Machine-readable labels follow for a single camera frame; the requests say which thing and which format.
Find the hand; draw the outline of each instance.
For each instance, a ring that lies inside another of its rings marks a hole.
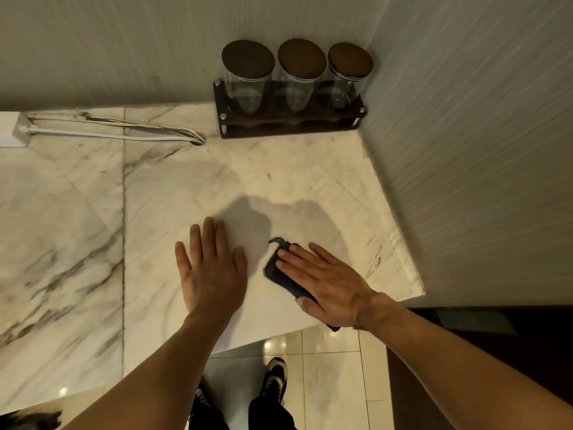
[[[223,221],[213,225],[207,217],[203,237],[199,225],[191,226],[189,252],[185,245],[175,244],[175,258],[181,275],[183,300],[189,312],[204,311],[208,317],[228,322],[240,308],[247,292],[247,256],[242,247],[233,256]]]
[[[284,274],[308,290],[318,301],[299,297],[296,303],[308,315],[327,325],[358,325],[359,312],[376,296],[362,276],[321,246],[310,243],[314,253],[291,244],[289,252],[280,249],[283,261],[276,265]]]

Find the leg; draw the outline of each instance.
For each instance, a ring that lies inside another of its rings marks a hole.
[[[249,405],[249,430],[296,430],[295,421],[281,406],[287,390],[287,367],[281,358],[273,358],[267,365],[259,397]]]
[[[188,420],[189,430],[229,430],[223,414],[213,405],[203,381],[197,388]]]

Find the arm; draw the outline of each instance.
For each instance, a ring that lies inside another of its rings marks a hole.
[[[229,251],[225,224],[205,219],[190,231],[192,267],[175,246],[183,299],[182,327],[154,354],[68,424],[68,430],[184,428],[212,348],[247,291],[247,258]]]
[[[319,245],[291,245],[277,267],[315,296],[297,303],[329,325],[361,326],[390,347],[459,430],[569,429],[573,408],[455,334],[376,293]]]

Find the electrical outlet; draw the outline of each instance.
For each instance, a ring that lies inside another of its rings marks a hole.
[[[32,123],[19,112],[0,112],[0,148],[23,148],[30,143],[30,133],[20,129]]]

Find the finger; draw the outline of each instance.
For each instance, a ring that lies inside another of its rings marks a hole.
[[[297,246],[296,244],[291,244],[288,250],[297,255],[299,258],[302,258],[306,262],[311,263],[312,265],[322,268],[326,267],[326,263],[320,257],[315,255],[314,253],[308,252],[308,250],[302,248],[301,246]]]
[[[187,257],[187,252],[185,252],[185,245],[180,241],[175,244],[175,260],[177,262],[181,281],[183,281],[183,279],[185,279],[191,272],[191,263]]]
[[[227,237],[227,227],[223,220],[219,220],[217,222],[217,226],[215,226],[215,248],[217,250],[217,256],[231,256],[229,238]]]
[[[302,296],[296,299],[296,303],[308,315],[325,323],[324,319],[326,318],[326,313],[322,307],[314,300],[310,299],[309,297]]]
[[[280,257],[281,260],[285,261],[287,264],[290,264],[293,267],[296,267],[298,270],[305,272],[309,276],[316,278],[318,274],[318,269],[310,262],[305,261],[302,258],[299,258],[297,255],[284,251],[282,249],[278,250],[278,256]]]
[[[247,254],[243,247],[237,247],[233,253],[233,264],[239,276],[243,279],[247,278]]]
[[[325,260],[328,264],[340,264],[340,261],[337,257],[335,257],[332,253],[328,252],[324,247],[317,245],[317,243],[309,243],[308,247],[310,247],[318,256],[320,256],[323,260]]]
[[[203,259],[215,258],[215,234],[213,229],[213,219],[205,217],[203,222],[203,238],[201,239],[203,245]]]
[[[316,282],[309,274],[306,274],[305,272],[297,269],[297,267],[280,260],[278,260],[275,265],[279,270],[290,277],[298,285],[306,289],[310,294],[314,295],[314,293],[316,293]]]
[[[203,249],[201,248],[201,229],[199,225],[191,226],[189,230],[189,253],[193,265],[203,262]]]

